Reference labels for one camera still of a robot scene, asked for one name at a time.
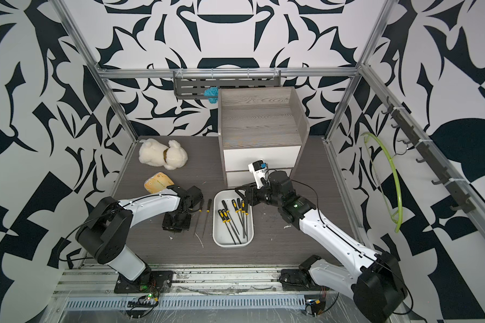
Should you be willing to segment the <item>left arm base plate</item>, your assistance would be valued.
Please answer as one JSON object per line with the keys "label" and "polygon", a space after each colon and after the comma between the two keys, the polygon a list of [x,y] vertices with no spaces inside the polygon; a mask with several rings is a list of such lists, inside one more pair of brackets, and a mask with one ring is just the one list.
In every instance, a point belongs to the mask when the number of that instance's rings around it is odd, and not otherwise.
{"label": "left arm base plate", "polygon": [[114,293],[154,293],[172,286],[173,271],[145,270],[137,279],[130,281],[123,275],[119,275]]}

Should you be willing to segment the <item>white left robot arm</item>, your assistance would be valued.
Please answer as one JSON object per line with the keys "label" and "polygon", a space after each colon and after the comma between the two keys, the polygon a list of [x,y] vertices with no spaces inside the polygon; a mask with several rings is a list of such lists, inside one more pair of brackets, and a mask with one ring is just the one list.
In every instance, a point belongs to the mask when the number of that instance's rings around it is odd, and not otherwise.
{"label": "white left robot arm", "polygon": [[121,201],[107,196],[76,231],[75,239],[97,263],[116,270],[130,283],[148,286],[152,270],[126,245],[130,229],[163,215],[163,230],[188,230],[191,214],[199,211],[203,202],[203,193],[195,186],[185,190],[171,185],[156,194]]}

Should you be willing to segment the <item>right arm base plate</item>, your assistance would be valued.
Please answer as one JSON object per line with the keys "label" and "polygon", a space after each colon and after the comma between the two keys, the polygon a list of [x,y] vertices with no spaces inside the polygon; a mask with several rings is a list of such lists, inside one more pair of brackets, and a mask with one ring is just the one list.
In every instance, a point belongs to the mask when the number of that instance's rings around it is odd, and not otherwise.
{"label": "right arm base plate", "polygon": [[310,274],[300,269],[282,269],[278,282],[281,283],[284,291],[332,291],[331,288],[316,284]]}

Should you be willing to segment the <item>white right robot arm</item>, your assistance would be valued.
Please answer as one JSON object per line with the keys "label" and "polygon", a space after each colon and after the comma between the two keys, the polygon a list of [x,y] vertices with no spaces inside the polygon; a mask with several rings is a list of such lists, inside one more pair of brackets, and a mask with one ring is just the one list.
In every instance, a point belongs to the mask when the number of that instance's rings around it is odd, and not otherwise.
{"label": "white right robot arm", "polygon": [[284,171],[261,175],[255,183],[235,188],[249,206],[277,207],[282,219],[310,236],[339,262],[335,266],[312,256],[303,270],[316,285],[352,299],[370,322],[386,322],[410,296],[397,258],[378,253],[356,241],[324,216],[316,203],[296,193],[294,181]]}

